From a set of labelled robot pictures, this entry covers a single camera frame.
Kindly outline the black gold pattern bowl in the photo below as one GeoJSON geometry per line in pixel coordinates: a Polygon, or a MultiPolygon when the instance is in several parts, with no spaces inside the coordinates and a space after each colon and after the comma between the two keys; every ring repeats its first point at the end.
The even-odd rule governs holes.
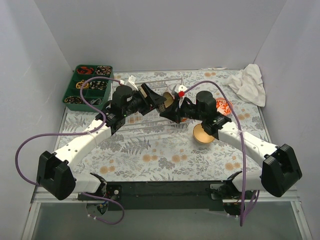
{"type": "Polygon", "coordinates": [[[164,92],[162,95],[165,101],[158,106],[158,112],[164,112],[174,102],[174,97],[169,92],[164,92]]]}

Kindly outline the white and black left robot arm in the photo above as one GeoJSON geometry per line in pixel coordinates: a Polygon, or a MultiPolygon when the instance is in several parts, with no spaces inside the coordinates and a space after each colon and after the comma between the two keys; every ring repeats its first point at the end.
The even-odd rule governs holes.
{"type": "Polygon", "coordinates": [[[139,112],[146,115],[154,109],[164,109],[166,98],[151,90],[145,83],[133,90],[120,85],[112,99],[79,136],[53,153],[43,152],[39,157],[37,183],[58,200],[71,193],[89,193],[95,200],[106,196],[106,181],[95,173],[75,174],[78,163],[101,142],[110,138],[126,122],[126,117],[139,112]]]}

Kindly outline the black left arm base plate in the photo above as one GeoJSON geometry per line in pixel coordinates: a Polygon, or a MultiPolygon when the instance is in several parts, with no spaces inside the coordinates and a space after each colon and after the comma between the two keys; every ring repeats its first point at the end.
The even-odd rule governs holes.
{"type": "Polygon", "coordinates": [[[79,193],[77,200],[79,201],[98,201],[102,199],[111,199],[119,201],[122,198],[122,185],[121,184],[107,184],[106,186],[100,186],[95,193],[88,193],[89,196],[79,193]]]}

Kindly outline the cream bird pattern bowl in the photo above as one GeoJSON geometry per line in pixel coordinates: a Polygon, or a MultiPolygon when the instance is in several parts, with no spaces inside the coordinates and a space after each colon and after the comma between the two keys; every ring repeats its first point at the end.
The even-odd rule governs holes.
{"type": "Polygon", "coordinates": [[[201,144],[210,144],[215,140],[213,136],[208,135],[204,131],[200,123],[195,125],[195,127],[193,128],[193,137],[198,143],[201,143],[201,144]]]}

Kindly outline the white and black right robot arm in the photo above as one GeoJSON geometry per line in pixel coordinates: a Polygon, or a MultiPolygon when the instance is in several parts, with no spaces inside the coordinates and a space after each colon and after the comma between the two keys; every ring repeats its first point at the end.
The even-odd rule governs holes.
{"type": "Polygon", "coordinates": [[[266,142],[240,128],[229,117],[221,114],[216,100],[209,91],[200,91],[196,103],[178,93],[163,94],[165,99],[159,107],[160,116],[180,123],[183,118],[201,121],[200,128],[217,140],[231,145],[253,159],[261,170],[232,174],[220,189],[232,199],[245,191],[267,191],[281,197],[303,176],[293,148],[287,144],[277,146],[266,142]]]}

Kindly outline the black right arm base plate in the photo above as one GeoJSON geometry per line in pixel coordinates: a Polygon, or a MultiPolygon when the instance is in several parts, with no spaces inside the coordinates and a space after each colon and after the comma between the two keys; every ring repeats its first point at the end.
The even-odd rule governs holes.
{"type": "Polygon", "coordinates": [[[226,183],[210,184],[209,190],[213,199],[241,199],[242,193],[226,183]]]}

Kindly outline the white bowl red wreath pattern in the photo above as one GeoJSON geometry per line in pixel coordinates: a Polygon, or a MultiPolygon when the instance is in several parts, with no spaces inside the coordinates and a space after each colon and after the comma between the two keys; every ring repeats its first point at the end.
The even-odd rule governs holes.
{"type": "Polygon", "coordinates": [[[216,98],[216,108],[217,111],[221,114],[223,114],[224,116],[228,116],[232,113],[232,108],[233,108],[233,104],[230,102],[230,104],[227,103],[227,101],[222,98],[216,98]]]}

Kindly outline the white wire dish rack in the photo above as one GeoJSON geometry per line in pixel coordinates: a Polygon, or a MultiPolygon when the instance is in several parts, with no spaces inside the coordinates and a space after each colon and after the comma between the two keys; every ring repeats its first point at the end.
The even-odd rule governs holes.
{"type": "MultiPolygon", "coordinates": [[[[162,95],[167,92],[167,87],[169,85],[184,85],[184,78],[182,75],[175,78],[159,79],[159,80],[149,80],[145,82],[155,93],[162,95]]],[[[175,123],[169,119],[159,116],[156,110],[153,110],[146,115],[142,115],[139,112],[134,113],[126,118],[126,122],[123,127],[118,130],[118,133],[125,131],[162,131],[162,130],[179,130],[187,128],[191,123],[190,120],[186,118],[182,119],[181,123],[175,123]]]]}

